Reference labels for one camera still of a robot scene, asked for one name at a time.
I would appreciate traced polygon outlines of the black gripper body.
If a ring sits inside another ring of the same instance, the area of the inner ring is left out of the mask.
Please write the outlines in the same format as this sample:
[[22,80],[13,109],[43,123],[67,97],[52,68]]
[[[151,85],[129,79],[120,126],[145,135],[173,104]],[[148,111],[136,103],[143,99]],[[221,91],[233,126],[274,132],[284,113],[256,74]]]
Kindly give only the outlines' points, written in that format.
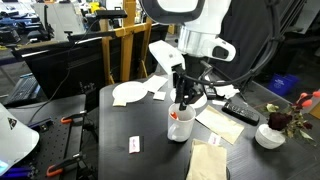
[[176,89],[176,100],[175,103],[180,103],[183,95],[187,95],[186,104],[189,98],[194,94],[203,94],[202,88],[195,82],[185,79],[178,73],[174,74],[174,87]]

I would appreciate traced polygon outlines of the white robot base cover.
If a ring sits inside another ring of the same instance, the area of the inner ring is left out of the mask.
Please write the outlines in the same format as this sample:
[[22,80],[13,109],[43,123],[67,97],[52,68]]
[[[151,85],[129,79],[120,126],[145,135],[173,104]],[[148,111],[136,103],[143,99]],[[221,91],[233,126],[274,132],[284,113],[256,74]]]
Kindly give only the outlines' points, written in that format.
[[39,133],[14,117],[0,104],[0,175],[31,153]]

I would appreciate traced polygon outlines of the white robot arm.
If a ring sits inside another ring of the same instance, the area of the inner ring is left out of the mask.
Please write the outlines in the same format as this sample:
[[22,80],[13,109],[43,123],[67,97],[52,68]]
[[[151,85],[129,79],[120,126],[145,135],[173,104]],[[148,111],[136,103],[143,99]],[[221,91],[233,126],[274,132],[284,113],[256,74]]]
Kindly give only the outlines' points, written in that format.
[[149,44],[149,49],[168,75],[178,76],[175,103],[184,111],[195,103],[203,90],[198,84],[208,81],[188,77],[183,54],[196,58],[213,58],[230,62],[236,55],[235,47],[220,38],[222,21],[232,0],[139,0],[146,15],[162,25],[179,25],[176,48],[163,40]]

